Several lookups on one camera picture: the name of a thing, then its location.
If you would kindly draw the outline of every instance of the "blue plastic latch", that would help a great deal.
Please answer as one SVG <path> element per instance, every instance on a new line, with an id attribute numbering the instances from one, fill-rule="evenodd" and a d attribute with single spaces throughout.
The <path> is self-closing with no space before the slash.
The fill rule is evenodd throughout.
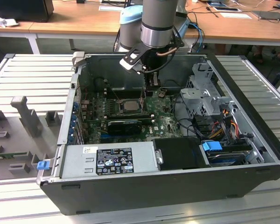
<path id="1" fill-rule="evenodd" d="M 202 147 L 205 151 L 222 150 L 222 146 L 218 141 L 207 141 L 202 144 Z"/>
<path id="2" fill-rule="evenodd" d="M 38 170 L 50 169 L 50 161 L 39 161 L 37 164 Z"/>

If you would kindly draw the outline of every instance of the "metal bracket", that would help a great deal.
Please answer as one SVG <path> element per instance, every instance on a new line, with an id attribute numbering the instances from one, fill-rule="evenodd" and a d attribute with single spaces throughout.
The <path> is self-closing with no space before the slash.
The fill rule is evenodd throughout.
<path id="1" fill-rule="evenodd" d="M 73 58 L 71 61 L 73 62 L 74 67 L 78 67 L 85 62 L 85 59 L 91 57 L 90 55 L 86 55 L 84 51 L 76 51 L 73 54 Z"/>

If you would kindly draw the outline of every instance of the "wire bundle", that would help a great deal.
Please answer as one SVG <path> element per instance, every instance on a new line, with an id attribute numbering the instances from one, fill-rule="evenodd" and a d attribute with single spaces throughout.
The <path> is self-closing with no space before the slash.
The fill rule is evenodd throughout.
<path id="1" fill-rule="evenodd" d="M 196 46 L 196 44 L 197 44 L 198 41 L 199 41 L 199 47 L 197 48 L 197 50 L 195 49 L 196 52 L 198 53 L 198 52 L 201 50 L 202 43 L 203 43 L 203 41 L 204 41 L 204 31 L 203 31 L 203 30 L 199 27 L 199 25 L 198 25 L 198 20 L 197 20 L 196 13 L 194 13 L 194 12 L 188 12 L 188 13 L 193 13 L 194 16 L 195 16 L 196 24 L 194 24 L 194 23 L 192 23 L 192 22 L 190 22 L 190 24 L 191 24 L 193 27 L 195 27 L 195 29 L 196 29 L 197 32 L 198 32 L 198 37 L 197 37 L 195 43 L 194 43 L 193 46 L 192 46 L 192 48 L 195 49 L 194 47 Z"/>

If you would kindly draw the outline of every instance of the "warning label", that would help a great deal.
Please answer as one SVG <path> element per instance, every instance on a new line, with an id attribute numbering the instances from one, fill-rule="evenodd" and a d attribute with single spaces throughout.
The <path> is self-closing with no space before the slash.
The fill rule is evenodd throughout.
<path id="1" fill-rule="evenodd" d="M 97 150 L 97 175 L 133 173 L 133 155 L 131 148 Z"/>

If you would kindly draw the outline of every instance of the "wooden table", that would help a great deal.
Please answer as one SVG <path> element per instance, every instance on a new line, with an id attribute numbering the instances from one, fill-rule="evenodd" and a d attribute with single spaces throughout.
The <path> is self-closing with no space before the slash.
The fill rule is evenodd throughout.
<path id="1" fill-rule="evenodd" d="M 188 1 L 187 10 L 192 8 L 205 6 L 201 2 L 192 3 Z M 268 1 L 261 3 L 257 8 L 255 7 L 260 0 L 241 0 L 240 3 L 247 6 L 236 6 L 234 3 L 228 3 L 229 6 L 235 6 L 242 11 L 269 11 L 273 10 L 273 6 L 276 6 L 278 1 Z M 194 9 L 191 12 L 209 12 L 205 7 Z M 205 33 L 205 42 L 208 43 L 230 43 L 230 44 L 250 44 L 250 45 L 274 45 L 280 46 L 280 21 L 278 23 L 258 20 L 257 16 L 253 13 L 245 13 L 252 19 L 238 19 L 238 18 L 224 18 L 220 13 L 216 13 L 219 16 L 217 18 L 214 14 L 199 14 L 197 13 L 197 19 L 199 27 Z M 189 13 L 189 17 L 192 21 L 196 21 L 194 14 Z M 196 31 L 188 31 L 185 35 L 186 39 L 196 38 Z"/>
<path id="2" fill-rule="evenodd" d="M 238 7 L 243 11 L 272 10 L 277 1 L 266 0 L 255 7 L 261 0 L 241 0 L 241 4 L 247 7 Z M 33 53 L 39 54 L 37 46 L 38 38 L 70 39 L 71 48 L 73 39 L 114 40 L 119 29 L 120 12 L 99 11 L 99 2 L 86 2 L 77 4 L 76 1 L 53 1 L 54 13 L 47 23 L 20 22 L 20 26 L 0 28 L 0 36 L 26 37 L 28 38 Z M 187 9 L 206 6 L 205 3 L 192 3 L 188 0 Z M 252 13 L 248 14 L 252 19 L 224 18 L 220 13 L 199 14 L 208 12 L 205 7 L 194 9 L 198 12 L 199 27 L 205 32 L 205 43 L 227 43 L 247 45 L 275 45 L 280 46 L 280 22 L 258 21 Z M 189 14 L 195 21 L 193 13 Z M 197 31 L 189 29 L 185 35 L 188 45 L 197 38 Z"/>

